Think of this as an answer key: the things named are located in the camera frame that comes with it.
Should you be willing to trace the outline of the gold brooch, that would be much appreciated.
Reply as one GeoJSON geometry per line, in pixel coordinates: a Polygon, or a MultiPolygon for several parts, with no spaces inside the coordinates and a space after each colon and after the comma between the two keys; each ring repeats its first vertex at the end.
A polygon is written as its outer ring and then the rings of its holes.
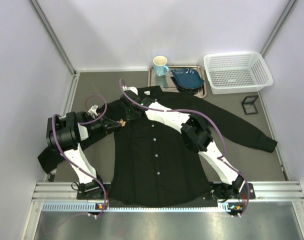
{"type": "Polygon", "coordinates": [[[120,122],[120,124],[121,124],[122,127],[124,127],[126,125],[126,121],[124,121],[122,119],[119,122],[120,122]]]}

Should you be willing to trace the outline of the black button shirt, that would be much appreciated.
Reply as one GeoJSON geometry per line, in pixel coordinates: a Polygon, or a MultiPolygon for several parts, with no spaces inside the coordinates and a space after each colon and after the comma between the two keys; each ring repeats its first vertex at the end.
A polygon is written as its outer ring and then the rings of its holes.
{"type": "MultiPolygon", "coordinates": [[[[196,96],[164,92],[159,86],[138,89],[170,109],[201,112],[230,141],[271,153],[277,142],[244,119],[196,96]]],[[[199,155],[184,144],[181,134],[162,123],[139,118],[113,131],[114,176],[109,198],[126,205],[168,207],[201,197],[210,188],[199,155]]]]}

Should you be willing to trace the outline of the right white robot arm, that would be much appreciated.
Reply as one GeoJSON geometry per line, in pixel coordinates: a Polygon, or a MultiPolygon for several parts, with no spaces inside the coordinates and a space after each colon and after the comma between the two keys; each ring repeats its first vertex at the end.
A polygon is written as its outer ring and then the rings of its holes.
{"type": "Polygon", "coordinates": [[[150,121],[168,126],[182,136],[184,145],[192,152],[203,157],[216,171],[226,193],[224,199],[242,196],[244,203],[250,198],[250,186],[243,174],[231,166],[225,158],[225,153],[218,149],[212,133],[207,125],[210,122],[219,136],[222,134],[214,122],[203,113],[188,109],[170,109],[151,98],[140,99],[135,87],[121,87],[122,100],[129,106],[131,112],[150,121]]]}

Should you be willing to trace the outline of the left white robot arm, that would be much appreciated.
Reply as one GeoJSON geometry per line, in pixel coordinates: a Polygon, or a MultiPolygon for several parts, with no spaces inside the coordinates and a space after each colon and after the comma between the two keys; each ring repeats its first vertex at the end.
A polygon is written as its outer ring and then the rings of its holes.
{"type": "Polygon", "coordinates": [[[124,120],[112,120],[100,115],[97,119],[85,112],[69,112],[66,116],[54,115],[47,120],[46,142],[51,150],[66,160],[75,171],[78,182],[71,187],[77,191],[78,200],[107,199],[102,178],[89,163],[82,143],[96,136],[106,136],[124,127],[124,120]]]}

